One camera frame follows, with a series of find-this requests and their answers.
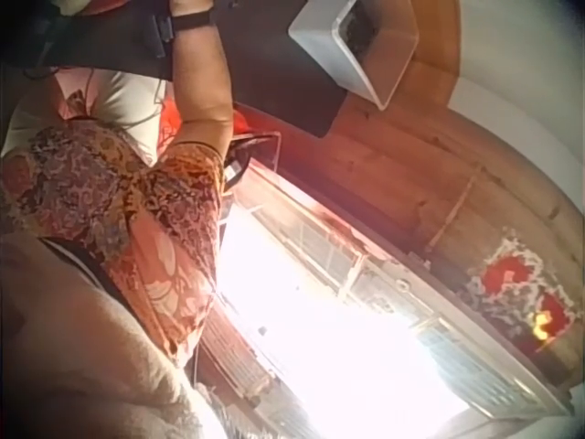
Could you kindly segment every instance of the hand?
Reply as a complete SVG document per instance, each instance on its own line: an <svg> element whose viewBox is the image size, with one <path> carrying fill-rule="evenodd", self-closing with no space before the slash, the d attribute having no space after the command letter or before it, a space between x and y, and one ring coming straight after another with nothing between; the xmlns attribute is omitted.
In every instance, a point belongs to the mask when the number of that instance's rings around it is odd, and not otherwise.
<svg viewBox="0 0 585 439"><path fill-rule="evenodd" d="M213 0L169 0L172 16L186 16L208 11L213 7Z"/></svg>

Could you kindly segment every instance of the orange patterned fabric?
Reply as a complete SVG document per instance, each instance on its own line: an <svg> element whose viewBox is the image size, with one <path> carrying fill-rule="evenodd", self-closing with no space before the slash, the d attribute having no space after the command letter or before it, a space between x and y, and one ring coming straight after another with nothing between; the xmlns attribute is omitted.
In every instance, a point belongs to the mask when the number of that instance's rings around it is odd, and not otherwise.
<svg viewBox="0 0 585 439"><path fill-rule="evenodd" d="M205 145L176 145L150 168L131 142L72 121L13 150L2 162L0 228L82 245L182 367L215 296L223 163Z"/></svg>

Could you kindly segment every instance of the wooden wall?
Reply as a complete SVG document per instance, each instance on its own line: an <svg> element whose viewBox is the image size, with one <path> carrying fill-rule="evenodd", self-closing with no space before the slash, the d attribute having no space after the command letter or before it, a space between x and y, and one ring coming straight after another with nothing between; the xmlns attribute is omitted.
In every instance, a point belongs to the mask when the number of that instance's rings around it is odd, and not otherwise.
<svg viewBox="0 0 585 439"><path fill-rule="evenodd" d="M514 230L582 304L582 216L523 156L447 108L458 77L458 2L412 3L420 45L384 112L348 96L324 139L245 111L250 124L282 132L283 175L333 212L352 212L349 221L387 248L430 260L451 289ZM553 383L582 380L582 334L575 324L533 357Z"/></svg>

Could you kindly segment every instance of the floral dress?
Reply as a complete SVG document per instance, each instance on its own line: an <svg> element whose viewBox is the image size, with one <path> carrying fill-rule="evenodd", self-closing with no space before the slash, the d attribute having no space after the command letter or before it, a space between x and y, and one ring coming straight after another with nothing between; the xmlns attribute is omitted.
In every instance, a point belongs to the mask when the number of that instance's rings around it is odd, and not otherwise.
<svg viewBox="0 0 585 439"><path fill-rule="evenodd" d="M81 246L182 367L215 296L223 162L181 144L148 167L132 142L93 120L40 132L3 158L0 227Z"/></svg>

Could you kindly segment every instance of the sunlight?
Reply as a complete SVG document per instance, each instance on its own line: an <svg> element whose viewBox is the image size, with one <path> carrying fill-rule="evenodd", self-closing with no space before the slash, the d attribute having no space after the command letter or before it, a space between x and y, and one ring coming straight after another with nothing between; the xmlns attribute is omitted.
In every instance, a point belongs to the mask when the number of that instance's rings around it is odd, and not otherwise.
<svg viewBox="0 0 585 439"><path fill-rule="evenodd" d="M327 438L423 439L467 409L399 318L341 304L238 207L219 288Z"/></svg>

